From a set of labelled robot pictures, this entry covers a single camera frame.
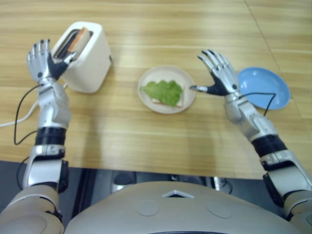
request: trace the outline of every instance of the blue plate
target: blue plate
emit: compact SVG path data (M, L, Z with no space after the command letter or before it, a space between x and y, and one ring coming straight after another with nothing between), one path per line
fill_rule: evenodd
M277 110L285 107L291 97L285 81L274 72L261 67L245 68L238 74L241 93L253 92L275 93L269 110ZM272 96L253 94L247 99L255 106L266 109Z

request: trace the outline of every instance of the wooden table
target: wooden table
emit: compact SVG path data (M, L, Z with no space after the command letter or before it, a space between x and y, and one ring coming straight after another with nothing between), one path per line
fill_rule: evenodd
M184 69L197 84L212 84L196 56L213 48L237 71L264 67L288 83L289 104L267 116L311 173L311 8L310 0L2 0L0 121L13 121L20 98L35 85L25 62L31 45L45 38L53 45L75 21L97 22L114 64L95 94L67 90L70 166L261 178L259 158L227 121L223 98L197 94L188 110L166 116L137 95L141 75L162 64ZM35 93L25 100L20 116L35 100ZM37 114L19 125L18 138L36 128ZM1 128L0 159L22 161L33 144L34 136L14 146L13 127Z

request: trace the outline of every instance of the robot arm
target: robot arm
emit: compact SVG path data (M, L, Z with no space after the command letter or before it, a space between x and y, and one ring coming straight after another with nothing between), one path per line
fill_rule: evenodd
M75 53L54 64L49 40L35 44L27 63L38 89L40 113L36 142L29 155L23 190L2 212L0 233L61 234L64 227L59 208L59 192L67 188L68 162L65 134L71 112L68 97L58 78L65 72Z
M285 209L285 216L303 232L309 230L312 214L312 178L292 151L279 138L273 124L238 91L238 78L229 61L212 50L198 57L208 67L215 84L191 89L225 97L225 111L254 146L267 173L263 176L274 202Z

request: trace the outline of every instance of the beige plate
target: beige plate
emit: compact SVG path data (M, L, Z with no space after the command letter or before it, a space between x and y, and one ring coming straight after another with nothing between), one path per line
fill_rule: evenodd
M152 98L140 90L140 87L146 86L150 81L158 82L159 80L165 80L167 82L174 80L177 83L184 84L182 107L153 103ZM138 83L138 94L143 103L151 110L162 114L174 114L185 110L194 101L195 92L189 89L192 85L194 85L193 79L182 69L173 66L158 66L153 67L143 74Z

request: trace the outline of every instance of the green lettuce leaf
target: green lettuce leaf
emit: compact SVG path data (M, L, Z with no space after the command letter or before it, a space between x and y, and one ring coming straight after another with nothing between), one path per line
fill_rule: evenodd
M162 80L159 83L149 82L146 86L141 87L151 98L158 99L160 102L169 106L176 106L180 100L183 90L174 80L166 82Z

